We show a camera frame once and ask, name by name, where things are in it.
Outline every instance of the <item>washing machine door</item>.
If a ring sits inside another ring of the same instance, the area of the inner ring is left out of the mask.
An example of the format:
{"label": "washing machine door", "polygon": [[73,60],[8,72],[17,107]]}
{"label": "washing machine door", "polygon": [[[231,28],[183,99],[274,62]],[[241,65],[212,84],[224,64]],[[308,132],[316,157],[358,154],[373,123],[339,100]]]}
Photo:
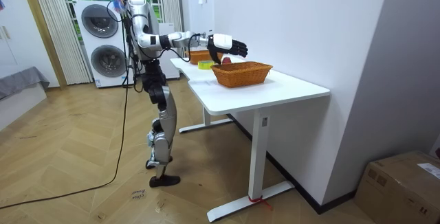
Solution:
{"label": "washing machine door", "polygon": [[96,48],[90,61],[92,67],[106,77],[118,77],[127,72],[124,52],[112,45]]}
{"label": "washing machine door", "polygon": [[81,14],[82,24],[90,34],[98,38],[110,38],[118,31],[116,15],[103,5],[93,4]]}

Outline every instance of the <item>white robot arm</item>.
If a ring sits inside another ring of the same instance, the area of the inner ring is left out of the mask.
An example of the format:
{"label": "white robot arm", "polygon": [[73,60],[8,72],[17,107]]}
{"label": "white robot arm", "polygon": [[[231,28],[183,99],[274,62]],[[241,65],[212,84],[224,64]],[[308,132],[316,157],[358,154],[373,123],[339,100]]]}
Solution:
{"label": "white robot arm", "polygon": [[204,38],[194,32],[173,32],[168,35],[155,34],[155,16],[151,16],[149,4],[146,0],[127,0],[128,10],[131,13],[133,22],[133,38],[140,49],[147,51],[161,51],[169,48],[182,47],[207,47],[212,59],[221,64],[217,58],[217,52],[229,53],[246,57],[248,49],[242,42],[233,40],[231,36],[214,34]]}

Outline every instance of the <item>cardboard box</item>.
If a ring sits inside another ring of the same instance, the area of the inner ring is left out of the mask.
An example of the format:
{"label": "cardboard box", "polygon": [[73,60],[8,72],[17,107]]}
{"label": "cardboard box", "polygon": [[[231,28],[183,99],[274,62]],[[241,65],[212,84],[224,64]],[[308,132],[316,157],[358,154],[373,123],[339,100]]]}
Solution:
{"label": "cardboard box", "polygon": [[435,168],[440,171],[440,161],[421,152],[371,162],[355,203],[377,224],[440,223],[440,173]]}

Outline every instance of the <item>door frame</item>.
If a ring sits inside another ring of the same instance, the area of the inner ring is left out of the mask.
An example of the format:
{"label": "door frame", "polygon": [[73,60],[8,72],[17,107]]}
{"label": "door frame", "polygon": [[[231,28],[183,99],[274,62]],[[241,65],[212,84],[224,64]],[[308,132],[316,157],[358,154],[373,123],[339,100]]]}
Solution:
{"label": "door frame", "polygon": [[29,4],[32,15],[34,16],[35,23],[38,31],[40,32],[47,55],[49,56],[52,67],[54,68],[56,79],[60,84],[61,90],[63,90],[67,87],[66,77],[64,75],[63,68],[61,67],[60,59],[56,54],[55,45],[52,41],[52,37],[50,36],[49,28],[47,28],[43,12],[41,11],[40,3],[38,0],[27,0],[27,3]]}

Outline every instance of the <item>humanoid robot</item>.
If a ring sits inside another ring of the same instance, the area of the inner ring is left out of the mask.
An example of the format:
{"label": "humanoid robot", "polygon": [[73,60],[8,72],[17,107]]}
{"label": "humanoid robot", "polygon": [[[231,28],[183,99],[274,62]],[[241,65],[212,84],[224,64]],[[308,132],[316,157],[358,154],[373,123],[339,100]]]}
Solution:
{"label": "humanoid robot", "polygon": [[133,44],[136,58],[145,67],[145,73],[141,75],[143,87],[151,102],[157,104],[159,109],[159,118],[153,120],[151,132],[147,135],[152,153],[146,167],[156,167],[156,176],[151,178],[150,187],[173,186],[180,182],[180,177],[165,175],[165,170],[172,160],[170,154],[176,130],[177,111],[165,75],[160,69],[159,52],[170,48],[203,46],[208,48],[213,61],[221,64],[217,52],[246,57],[248,49],[244,43],[223,34],[208,37],[194,32],[158,35],[157,18],[146,0],[126,0],[126,10],[131,15],[131,20],[125,23],[127,35]]}

